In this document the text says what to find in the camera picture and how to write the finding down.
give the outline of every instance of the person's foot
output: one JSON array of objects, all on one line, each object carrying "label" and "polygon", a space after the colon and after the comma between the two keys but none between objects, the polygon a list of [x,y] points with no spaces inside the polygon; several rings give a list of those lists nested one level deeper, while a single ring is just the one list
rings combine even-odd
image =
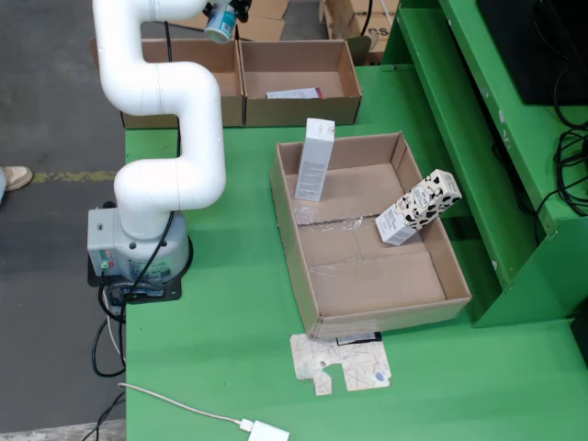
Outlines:
[{"label": "person's foot", "polygon": [[33,172],[27,167],[3,167],[6,175],[6,191],[24,187],[33,178]]}]

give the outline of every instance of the open cardboard box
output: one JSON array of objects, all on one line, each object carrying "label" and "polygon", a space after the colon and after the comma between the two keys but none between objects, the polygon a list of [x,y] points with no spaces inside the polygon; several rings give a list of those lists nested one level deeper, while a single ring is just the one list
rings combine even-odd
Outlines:
[{"label": "open cardboard box", "polygon": [[401,133],[335,141],[321,202],[294,198],[302,142],[277,146],[271,184],[307,334],[336,337],[442,322],[471,300],[443,223],[401,246],[375,218],[421,180]]},{"label": "open cardboard box", "polygon": [[[239,41],[248,127],[304,126],[307,118],[354,124],[361,89],[345,41]],[[323,99],[267,99],[267,92],[320,87]]]},{"label": "open cardboard box", "polygon": [[[146,62],[167,62],[166,40],[143,40]],[[90,40],[90,51],[96,68],[98,57],[96,39]],[[241,58],[235,41],[217,44],[210,40],[172,40],[174,62],[197,62],[212,72],[220,87],[222,124],[224,127],[243,125],[244,90]],[[127,129],[156,129],[177,127],[174,115],[134,117],[123,114]]]}]

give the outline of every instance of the yellow floor line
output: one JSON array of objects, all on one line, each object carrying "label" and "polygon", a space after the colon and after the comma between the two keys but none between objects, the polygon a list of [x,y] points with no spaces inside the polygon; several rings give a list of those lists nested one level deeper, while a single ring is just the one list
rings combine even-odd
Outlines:
[{"label": "yellow floor line", "polygon": [[37,172],[33,176],[31,184],[43,184],[50,181],[63,182],[85,182],[85,181],[114,181],[117,174],[115,170],[99,170],[97,172],[78,172],[78,173],[42,173]]}]

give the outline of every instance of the white robotic arm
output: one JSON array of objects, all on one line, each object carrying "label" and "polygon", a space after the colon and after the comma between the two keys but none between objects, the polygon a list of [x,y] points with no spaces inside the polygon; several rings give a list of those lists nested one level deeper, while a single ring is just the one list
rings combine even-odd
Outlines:
[{"label": "white robotic arm", "polygon": [[206,0],[94,0],[100,80],[112,105],[130,115],[177,115],[182,155],[127,164],[115,194],[124,231],[158,238],[171,211],[203,209],[225,187],[221,91],[192,62],[147,63],[141,23],[178,20],[202,11]]},{"label": "white robotic arm", "polygon": [[107,98],[134,116],[176,115],[182,133],[180,157],[125,165],[114,184],[118,207],[89,211],[88,253],[103,281],[122,277],[164,283],[180,275],[190,252],[185,218],[176,211],[208,207],[221,197],[226,182],[221,91],[214,75],[193,62],[147,63],[141,23],[189,18],[206,9],[205,33],[223,42],[231,37],[235,16],[247,20],[250,4],[93,0],[100,82]]}]

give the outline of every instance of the cow print box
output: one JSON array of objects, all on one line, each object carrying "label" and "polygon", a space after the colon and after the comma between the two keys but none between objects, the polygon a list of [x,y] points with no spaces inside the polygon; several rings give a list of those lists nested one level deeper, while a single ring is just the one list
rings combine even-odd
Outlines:
[{"label": "cow print box", "polygon": [[376,218],[382,242],[403,244],[460,199],[453,175],[435,170]]}]

